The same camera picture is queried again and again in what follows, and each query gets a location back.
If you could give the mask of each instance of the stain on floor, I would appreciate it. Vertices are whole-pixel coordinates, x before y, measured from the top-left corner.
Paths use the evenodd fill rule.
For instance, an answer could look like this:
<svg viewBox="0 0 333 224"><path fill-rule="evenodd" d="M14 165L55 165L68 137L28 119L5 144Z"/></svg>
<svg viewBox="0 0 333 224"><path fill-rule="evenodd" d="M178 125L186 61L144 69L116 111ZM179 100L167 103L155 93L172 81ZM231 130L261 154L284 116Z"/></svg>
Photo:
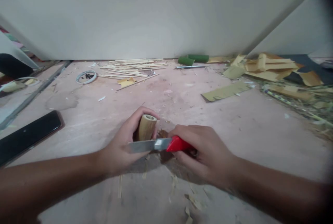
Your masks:
<svg viewBox="0 0 333 224"><path fill-rule="evenodd" d="M45 108L48 110L65 110L69 108L75 108L78 105L79 97L75 94L68 92L59 93L52 96L45 103Z"/></svg>

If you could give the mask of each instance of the wooden surface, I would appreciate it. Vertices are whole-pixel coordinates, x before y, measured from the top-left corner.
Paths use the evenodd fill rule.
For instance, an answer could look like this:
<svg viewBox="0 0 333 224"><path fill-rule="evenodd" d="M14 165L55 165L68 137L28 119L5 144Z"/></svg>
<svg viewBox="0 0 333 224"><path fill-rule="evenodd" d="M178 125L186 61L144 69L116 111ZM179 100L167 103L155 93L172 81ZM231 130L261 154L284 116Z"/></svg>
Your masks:
<svg viewBox="0 0 333 224"><path fill-rule="evenodd" d="M174 60L160 75L121 91L116 80L97 78L80 86L76 76L93 62L74 62L42 92L0 138L47 114L61 111L65 127L12 165L85 154L108 143L121 123L140 105L159 113L159 128L170 131L176 124L212 126L235 154L264 166L325 181L329 171L331 146L306 129L305 120L259 92L258 88L214 103L200 95L230 84L209 69L174 70ZM104 73L97 66L94 70ZM178 177L172 194L172 174ZM194 196L206 207L195 210L184 194L193 194L188 171L171 160L161 164L157 155L142 159L122 177L122 197L118 199L119 177L107 179L49 208L41 223L185 223L188 206L195 223L278 223L250 204L203 183L189 173Z"/></svg>

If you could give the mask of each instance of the right hand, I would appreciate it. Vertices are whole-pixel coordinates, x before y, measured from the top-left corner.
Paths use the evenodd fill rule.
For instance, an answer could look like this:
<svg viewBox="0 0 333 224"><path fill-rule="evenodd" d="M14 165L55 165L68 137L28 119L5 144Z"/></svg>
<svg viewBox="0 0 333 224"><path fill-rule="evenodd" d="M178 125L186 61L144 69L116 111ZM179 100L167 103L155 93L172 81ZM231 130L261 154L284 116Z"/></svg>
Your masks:
<svg viewBox="0 0 333 224"><path fill-rule="evenodd" d="M176 159L194 174L221 189L232 186L238 158L225 146L211 127L177 125L168 137L178 135L198 150L196 157L183 151L174 153Z"/></svg>

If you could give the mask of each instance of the smartphone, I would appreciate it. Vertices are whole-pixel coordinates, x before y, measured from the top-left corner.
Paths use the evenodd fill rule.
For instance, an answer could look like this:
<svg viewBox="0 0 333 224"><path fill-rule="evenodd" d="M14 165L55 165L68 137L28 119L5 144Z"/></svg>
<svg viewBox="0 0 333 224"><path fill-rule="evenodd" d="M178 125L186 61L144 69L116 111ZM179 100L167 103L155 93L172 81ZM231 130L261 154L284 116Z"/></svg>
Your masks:
<svg viewBox="0 0 333 224"><path fill-rule="evenodd" d="M1 139L0 166L14 160L63 126L60 112L54 110Z"/></svg>

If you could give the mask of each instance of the green bamboo piece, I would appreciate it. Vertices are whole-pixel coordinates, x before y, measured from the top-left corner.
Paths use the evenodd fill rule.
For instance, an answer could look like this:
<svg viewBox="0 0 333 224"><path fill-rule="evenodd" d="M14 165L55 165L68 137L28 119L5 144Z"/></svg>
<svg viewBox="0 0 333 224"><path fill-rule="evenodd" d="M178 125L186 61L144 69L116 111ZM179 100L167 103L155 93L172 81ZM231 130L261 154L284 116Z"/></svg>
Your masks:
<svg viewBox="0 0 333 224"><path fill-rule="evenodd" d="M196 63L206 63L209 60L207 55L187 55L187 58L193 59Z"/></svg>
<svg viewBox="0 0 333 224"><path fill-rule="evenodd" d="M183 57L178 58L178 63L179 64L184 64L186 66L192 66L193 63L194 63L194 60L187 58L187 56L183 56Z"/></svg>

